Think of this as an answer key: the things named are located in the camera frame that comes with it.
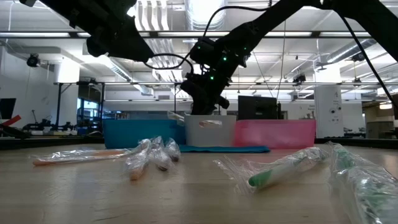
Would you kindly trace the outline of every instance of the black monitor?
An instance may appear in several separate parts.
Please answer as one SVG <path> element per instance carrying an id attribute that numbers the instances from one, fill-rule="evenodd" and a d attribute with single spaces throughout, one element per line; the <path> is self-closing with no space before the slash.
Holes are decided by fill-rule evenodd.
<path id="1" fill-rule="evenodd" d="M 0 99 L 0 117 L 1 119 L 11 119 L 14 111 L 16 98 Z"/>
<path id="2" fill-rule="evenodd" d="M 238 120 L 278 119 L 276 98 L 238 96 Z"/>

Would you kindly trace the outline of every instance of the desk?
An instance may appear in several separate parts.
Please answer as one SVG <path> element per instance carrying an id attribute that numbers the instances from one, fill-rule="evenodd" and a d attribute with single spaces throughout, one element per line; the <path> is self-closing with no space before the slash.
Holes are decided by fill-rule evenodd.
<path id="1" fill-rule="evenodd" d="M 174 172 L 151 164 L 142 179 L 123 175 L 124 159 L 33 167 L 29 154 L 104 149 L 102 144 L 0 151 L 1 223 L 349 223 L 327 184 L 328 165 L 252 197 L 213 162 L 223 154 L 183 154 Z M 349 147 L 398 175 L 398 151 Z M 292 151 L 229 154 L 274 161 Z"/>

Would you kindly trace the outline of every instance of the teal towel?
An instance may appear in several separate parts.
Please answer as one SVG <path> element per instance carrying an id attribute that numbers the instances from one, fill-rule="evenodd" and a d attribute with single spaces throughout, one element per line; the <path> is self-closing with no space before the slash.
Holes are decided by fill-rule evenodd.
<path id="1" fill-rule="evenodd" d="M 195 147 L 180 145 L 181 152 L 233 152 L 233 153 L 261 153 L 270 152 L 267 146 L 251 147 Z"/>

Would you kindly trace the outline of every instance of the blue bin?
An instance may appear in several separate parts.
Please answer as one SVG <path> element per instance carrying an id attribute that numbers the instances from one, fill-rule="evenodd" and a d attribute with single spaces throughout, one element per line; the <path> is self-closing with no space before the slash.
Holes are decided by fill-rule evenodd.
<path id="1" fill-rule="evenodd" d="M 175 120 L 104 120 L 103 131 L 107 149 L 137 147 L 140 140 L 156 136 L 185 144 L 185 127 Z"/>

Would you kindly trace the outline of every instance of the pink bin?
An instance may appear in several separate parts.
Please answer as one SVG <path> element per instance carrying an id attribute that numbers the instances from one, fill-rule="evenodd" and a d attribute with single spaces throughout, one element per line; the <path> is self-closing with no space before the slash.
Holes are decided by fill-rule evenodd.
<path id="1" fill-rule="evenodd" d="M 316 129 L 317 122 L 314 119 L 237 121 L 234 146 L 303 149 L 314 145 Z"/>

